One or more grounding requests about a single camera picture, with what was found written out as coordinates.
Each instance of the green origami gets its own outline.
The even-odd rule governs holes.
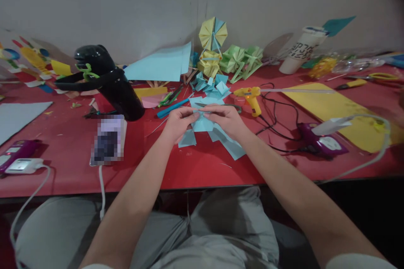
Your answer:
[[[244,53],[244,64],[240,65],[236,70],[230,83],[235,83],[240,79],[247,79],[251,76],[257,69],[262,66],[262,52],[263,49],[258,46],[250,46]]]
[[[234,73],[240,67],[244,66],[244,53],[245,49],[240,48],[235,45],[231,45],[230,48],[225,51],[223,55],[223,59],[220,61],[220,69],[225,73]]]

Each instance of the white plug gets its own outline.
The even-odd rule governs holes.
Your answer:
[[[332,118],[314,127],[311,131],[318,136],[329,135],[344,127],[351,126],[352,123],[349,120],[352,120],[352,118]]]
[[[6,170],[7,174],[32,174],[38,168],[45,167],[43,159],[40,158],[20,158],[16,159]]]

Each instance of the red table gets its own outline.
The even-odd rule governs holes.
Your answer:
[[[393,72],[393,68],[383,66],[378,72]],[[285,76],[278,72],[277,66],[265,66],[259,69],[246,81],[238,81],[231,85],[231,90],[241,87],[259,86],[272,82],[276,88],[287,88],[309,82],[305,71],[292,76]],[[347,82],[346,79],[335,79],[326,82],[335,88]],[[190,88],[180,94],[191,93]],[[404,111],[398,105],[398,90],[378,84],[367,83],[365,86],[341,91],[346,97],[369,108],[378,115],[404,127]],[[21,139],[40,139],[44,148],[38,151],[36,157],[41,157],[52,167],[52,174],[38,195],[68,195],[100,192],[98,167],[89,166],[91,145],[97,130],[96,119],[84,119],[90,107],[91,97],[77,97],[68,101],[65,95],[51,95],[39,88],[27,88],[23,84],[6,84],[0,88],[0,94],[6,95],[5,103],[33,103],[53,101],[45,112],[28,124],[19,133],[0,147],[4,152],[14,141]],[[292,103],[281,93],[272,93],[273,99]],[[70,108],[72,102],[81,103],[79,108]],[[266,101],[269,110],[259,98],[264,117],[272,120],[273,103]],[[278,124],[276,129],[285,135],[297,135],[295,129],[295,111],[290,106],[277,105],[276,114]],[[247,126],[257,132],[263,128],[260,120],[251,116],[251,108],[245,105],[242,118]],[[139,121],[128,123],[125,142],[125,160],[114,166],[103,168],[104,183],[107,192],[119,191],[142,160],[145,153],[160,135],[164,126],[149,135],[163,120],[157,118],[160,109],[146,109],[144,117]],[[298,106],[299,122],[311,122],[316,119]],[[247,156],[234,161],[222,144],[212,142],[206,132],[197,132],[196,146],[178,148],[175,146],[168,161],[161,189],[235,186],[247,184],[263,184],[264,181]],[[303,145],[283,139],[267,130],[260,137],[280,149],[295,149]],[[336,157],[333,161],[326,161],[311,154],[297,153],[285,155],[285,158],[311,180],[325,180],[332,178],[369,161],[374,155],[369,155],[341,138],[349,153]],[[352,173],[346,178],[371,178],[402,176],[404,170],[404,145],[393,146],[386,151],[383,159],[371,166]],[[0,179],[0,198],[29,196],[42,182],[46,172],[40,169],[32,175],[10,175]]]

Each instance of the yellow origami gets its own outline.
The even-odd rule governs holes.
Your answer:
[[[220,55],[210,50],[206,50],[201,55],[201,61],[198,62],[198,69],[207,77],[214,78],[221,71],[219,69]]]
[[[203,52],[205,50],[219,50],[219,59],[222,58],[220,47],[223,45],[224,40],[227,38],[227,26],[226,22],[213,17],[202,23],[201,30],[199,31],[199,39],[201,40]]]

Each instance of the black cable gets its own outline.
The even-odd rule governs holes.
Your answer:
[[[268,84],[271,84],[271,85],[272,85],[272,88],[275,88],[275,84],[273,84],[272,82],[268,82],[268,83],[262,84],[262,85],[260,85],[260,87],[262,87],[262,86],[264,86],[264,85],[268,85]],[[275,133],[277,133],[278,135],[280,135],[281,137],[283,137],[283,138],[285,138],[285,139],[292,140],[292,141],[300,141],[300,140],[302,140],[303,137],[302,137],[301,134],[300,134],[300,138],[299,138],[299,139],[295,139],[295,138],[287,137],[287,136],[281,134],[281,133],[280,133],[279,131],[277,131],[276,129],[274,129],[274,126],[275,126],[275,125],[277,124],[277,122],[278,122],[278,118],[277,118],[277,116],[276,116],[276,105],[277,105],[277,104],[283,104],[283,105],[287,105],[287,106],[293,107],[293,109],[296,111],[296,127],[297,127],[297,128],[298,128],[298,121],[299,121],[299,111],[298,111],[298,109],[297,109],[295,106],[293,106],[293,105],[291,105],[291,104],[287,104],[287,103],[283,103],[283,102],[280,102],[280,101],[277,101],[277,100],[274,100],[274,99],[269,99],[269,98],[267,98],[266,96],[267,96],[269,93],[270,93],[270,92],[267,92],[265,95],[261,94],[261,97],[262,97],[263,99],[265,99],[265,100],[268,100],[268,101],[271,101],[271,102],[274,103],[274,110],[273,110],[273,113],[274,113],[274,123],[273,123],[272,125],[269,124],[268,121],[267,121],[262,115],[259,115],[259,117],[260,117],[268,126],[267,126],[267,127],[264,127],[264,128],[261,129],[260,131],[258,131],[258,132],[256,133],[256,135],[262,133],[263,131],[265,131],[265,130],[267,130],[267,129],[271,129],[272,131],[274,131]],[[276,148],[276,147],[274,147],[274,146],[272,146],[272,145],[269,145],[269,146],[270,146],[271,148],[277,150],[277,151],[281,151],[281,152],[285,152],[285,153],[309,152],[307,148],[299,148],[299,149],[294,149],[294,150],[282,150],[282,149]]]
[[[264,85],[268,85],[268,84],[271,84],[271,85],[272,85],[272,88],[275,88],[275,85],[274,85],[272,82],[268,82],[268,83],[262,84],[262,85],[260,85],[260,87],[262,87],[262,86],[264,86]],[[277,119],[277,116],[276,116],[276,104],[283,104],[283,105],[290,106],[290,107],[292,107],[292,108],[296,111],[296,128],[297,128],[297,129],[299,129],[299,128],[298,128],[298,123],[299,123],[299,111],[298,111],[298,109],[296,108],[296,106],[293,106],[292,104],[283,103],[283,102],[280,102],[280,101],[277,101],[277,100],[274,100],[274,99],[269,99],[269,98],[267,98],[266,96],[267,96],[269,93],[270,93],[270,92],[267,92],[265,95],[261,94],[261,97],[264,98],[265,100],[268,100],[268,101],[271,101],[271,102],[274,103],[274,110],[273,110],[273,112],[274,112],[274,119],[275,119],[275,122],[274,122],[272,125],[270,125],[270,124],[264,119],[264,117],[260,116],[260,117],[264,120],[264,122],[268,125],[268,127],[265,127],[265,128],[263,128],[263,129],[261,129],[260,131],[258,131],[258,132],[256,133],[256,135],[258,135],[258,134],[262,133],[263,131],[265,131],[265,130],[271,128],[272,131],[274,131],[275,133],[277,133],[278,135],[280,135],[281,137],[283,137],[283,138],[285,138],[285,139],[288,139],[288,140],[291,140],[291,141],[296,141],[296,142],[297,142],[297,141],[301,141],[302,138],[303,138],[301,134],[300,134],[300,138],[298,138],[298,139],[290,138],[290,137],[285,136],[284,134],[280,133],[279,131],[277,131],[277,130],[274,128],[274,126],[275,126],[275,125],[277,124],[277,122],[278,122],[278,119]]]

